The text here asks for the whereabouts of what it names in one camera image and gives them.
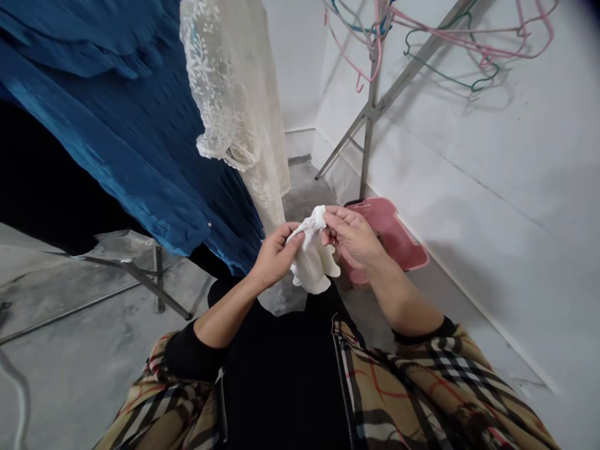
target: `pink plastic container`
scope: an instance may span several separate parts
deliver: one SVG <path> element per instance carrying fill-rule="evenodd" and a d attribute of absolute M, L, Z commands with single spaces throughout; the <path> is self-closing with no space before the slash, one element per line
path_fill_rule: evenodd
<path fill-rule="evenodd" d="M 361 202 L 346 204 L 367 219 L 371 228 L 379 235 L 387 254 L 398 263 L 404 272 L 420 269 L 429 263 L 427 251 L 415 241 L 413 235 L 396 216 L 394 204 L 384 197 L 368 198 Z M 364 273 L 353 269 L 343 258 L 342 265 L 354 285 L 368 284 Z"/>

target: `person's right hand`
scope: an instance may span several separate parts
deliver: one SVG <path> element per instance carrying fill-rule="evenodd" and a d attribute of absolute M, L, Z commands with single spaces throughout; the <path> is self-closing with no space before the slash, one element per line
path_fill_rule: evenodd
<path fill-rule="evenodd" d="M 341 206 L 326 206 L 327 228 L 321 233 L 324 246 L 333 245 L 354 268 L 366 270 L 387 257 L 371 226 L 358 212 Z"/>

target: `white cloth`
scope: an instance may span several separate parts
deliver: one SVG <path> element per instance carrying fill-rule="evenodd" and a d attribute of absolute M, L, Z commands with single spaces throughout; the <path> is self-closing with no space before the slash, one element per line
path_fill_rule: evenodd
<path fill-rule="evenodd" d="M 261 0 L 182 0 L 179 37 L 206 132 L 196 146 L 240 171 L 266 234 L 285 222 L 289 169 Z"/>
<path fill-rule="evenodd" d="M 324 206 L 314 208 L 311 216 L 304 219 L 286 241 L 287 244 L 291 238 L 304 231 L 304 241 L 292 262 L 291 271 L 294 273 L 294 285 L 302 286 L 311 294 L 321 294 L 331 285 L 325 275 L 339 277 L 341 273 L 333 260 L 334 247 L 323 247 L 321 243 L 321 230 L 327 226 L 323 214 Z"/>

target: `black sleeve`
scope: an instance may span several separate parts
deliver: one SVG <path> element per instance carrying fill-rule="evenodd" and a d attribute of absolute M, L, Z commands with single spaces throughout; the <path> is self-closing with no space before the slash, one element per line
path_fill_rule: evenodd
<path fill-rule="evenodd" d="M 171 338 L 164 358 L 169 370 L 177 377 L 215 381 L 228 349 L 215 349 L 201 342 L 194 332 L 194 322 Z"/>
<path fill-rule="evenodd" d="M 392 331 L 394 332 L 394 336 L 396 337 L 398 344 L 416 345 L 422 344 L 423 342 L 433 338 L 449 338 L 456 332 L 456 325 L 450 319 L 444 316 L 444 322 L 437 330 L 423 336 L 403 336 L 394 330 Z"/>

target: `plaid shawl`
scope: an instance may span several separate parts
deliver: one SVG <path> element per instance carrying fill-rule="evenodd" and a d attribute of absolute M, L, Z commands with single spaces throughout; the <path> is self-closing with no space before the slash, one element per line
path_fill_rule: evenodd
<path fill-rule="evenodd" d="M 154 346 L 97 450 L 218 446 L 214 383 L 178 379 L 164 361 L 175 334 Z M 395 355 L 365 349 L 343 321 L 332 338 L 354 449 L 558 448 L 461 326 L 451 337 L 396 343 Z"/>

